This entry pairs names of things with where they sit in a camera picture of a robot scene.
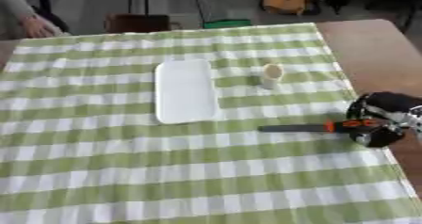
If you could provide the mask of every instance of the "chair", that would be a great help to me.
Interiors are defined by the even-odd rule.
[[[368,3],[365,6],[365,8],[373,9],[379,6],[380,4],[388,3],[388,2],[400,3],[401,5],[405,7],[405,12],[406,12],[405,21],[403,24],[398,24],[398,28],[402,32],[406,32],[407,30],[409,30],[409,28],[412,26],[412,23],[414,21],[415,14],[417,13],[417,11],[419,11],[419,9],[422,6],[421,5],[422,0],[374,0]]]
[[[170,31],[170,17],[166,15],[109,15],[105,19],[107,33]]]

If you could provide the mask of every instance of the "table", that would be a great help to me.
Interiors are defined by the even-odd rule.
[[[392,23],[364,20],[318,28],[358,93],[390,90],[422,96],[422,57]],[[422,147],[407,135],[391,149],[422,198]]]
[[[377,27],[377,29],[382,29],[382,27],[380,26],[380,25],[383,25],[384,27],[385,27],[385,29],[387,29],[387,30],[392,30],[393,28],[391,28],[391,25],[390,24],[387,24],[386,22],[380,22],[380,21],[377,21],[377,22],[370,22],[370,23],[368,23],[368,22],[359,22],[359,23],[353,23],[353,22],[350,22],[350,23],[332,23],[333,25],[332,26],[330,26],[330,24],[321,24],[319,27],[320,27],[320,29],[321,29],[321,27],[322,27],[322,29],[321,29],[321,31],[324,33],[324,35],[326,36],[326,39],[327,39],[327,41],[328,41],[328,43],[332,46],[332,48],[333,48],[333,50],[334,50],[334,52],[336,53],[336,55],[337,55],[337,57],[339,58],[339,61],[340,62],[342,62],[343,61],[343,59],[341,58],[341,57],[343,57],[343,56],[341,56],[341,54],[339,54],[339,53],[343,53],[343,52],[339,52],[339,50],[338,49],[341,49],[341,48],[336,48],[336,47],[338,47],[338,46],[341,46],[344,42],[342,41],[342,38],[343,38],[343,40],[344,39],[349,39],[348,37],[347,37],[347,35],[344,35],[344,31],[342,31],[341,33],[339,33],[339,34],[335,34],[335,35],[330,35],[330,31],[329,31],[329,33],[327,33],[327,31],[326,31],[326,29],[327,28],[330,28],[330,29],[333,29],[334,31],[333,32],[335,32],[335,29],[336,30],[340,30],[340,29],[342,29],[341,27],[337,27],[337,26],[339,26],[340,24],[342,24],[342,25],[345,25],[345,26],[347,26],[346,27],[346,29],[356,29],[356,32],[362,32],[363,34],[365,33],[365,30],[367,30],[366,28],[365,28],[365,25],[366,24],[369,24],[369,25],[373,25],[373,26],[376,26]],[[352,30],[350,30],[349,32],[348,32],[348,34],[352,34],[353,36],[356,36],[355,34],[356,34],[356,32],[353,32]],[[340,37],[342,37],[342,38],[333,38],[333,39],[331,39],[331,37],[333,37],[333,36],[336,36],[336,37],[338,37],[338,36],[340,36]],[[350,40],[350,41],[348,41],[348,43],[354,43],[354,44],[349,44],[349,45],[347,45],[347,44],[345,44],[346,46],[345,46],[345,49],[347,49],[348,51],[350,51],[350,49],[351,50],[353,50],[354,48],[357,48],[357,50],[356,50],[356,52],[354,52],[354,53],[357,53],[358,52],[358,50],[359,50],[359,47],[357,47],[359,44],[360,44],[360,42],[359,42],[359,40],[353,40],[353,38],[351,38],[352,40]],[[336,44],[336,46],[335,47],[333,47],[333,42],[336,42],[337,40],[339,40],[340,41],[340,43],[337,43]],[[382,38],[374,38],[373,39],[374,41],[379,41],[379,40],[382,40]],[[399,43],[406,43],[406,41],[405,41],[405,39],[403,38],[403,37],[401,37],[401,40],[395,40],[395,41],[398,41]],[[352,75],[350,76],[350,79],[352,80],[352,82],[353,82],[353,84],[355,84],[355,86],[356,86],[356,88],[358,89],[358,90],[360,90],[360,91],[363,91],[363,90],[366,90],[365,89],[365,87],[359,87],[359,86],[357,86],[356,84],[359,84],[359,80],[360,80],[360,77],[361,77],[361,74],[359,73],[359,71],[361,70],[361,69],[364,69],[365,67],[367,67],[367,62],[365,62],[364,60],[362,60],[362,61],[358,61],[357,59],[354,59],[354,60],[351,60],[352,58],[348,58],[348,60],[345,60],[344,61],[344,63],[343,63],[343,67],[345,66],[344,64],[346,64],[346,65],[348,65],[349,66],[349,70],[346,70],[346,68],[345,68],[345,71],[346,71],[346,73],[352,73]],[[368,90],[379,90],[378,88],[376,88],[376,87],[374,87],[374,86],[372,86],[372,88],[373,89],[371,89],[371,88],[369,88]]]

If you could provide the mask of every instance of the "green object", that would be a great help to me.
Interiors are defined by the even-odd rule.
[[[157,123],[156,66],[195,58],[219,115]],[[259,86],[268,63],[283,64],[279,89]],[[0,220],[422,223],[388,150],[257,132],[343,120],[355,98],[314,24],[22,40],[0,78]]]
[[[204,29],[228,28],[252,25],[251,20],[220,20],[203,24]]]

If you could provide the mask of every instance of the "floor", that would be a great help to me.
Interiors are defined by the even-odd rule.
[[[394,21],[397,14],[388,11],[368,11],[364,3],[368,0],[354,0],[336,15],[327,6],[317,16],[271,15],[258,7],[260,0],[200,0],[207,21],[219,19],[250,19],[254,24],[289,24],[302,22],[327,22],[384,18]],[[29,0],[37,5],[37,0]],[[74,35],[104,33],[104,19],[107,14],[127,13],[128,0],[52,0],[54,13],[71,27]],[[198,9],[194,0],[150,0],[152,14],[170,15],[184,29],[200,28]],[[133,0],[132,12],[143,13],[143,0]],[[416,17],[414,26],[406,34],[414,45],[422,50],[422,15]]]

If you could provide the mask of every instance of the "person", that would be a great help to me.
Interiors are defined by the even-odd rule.
[[[25,0],[0,0],[0,39],[51,38],[63,35]]]

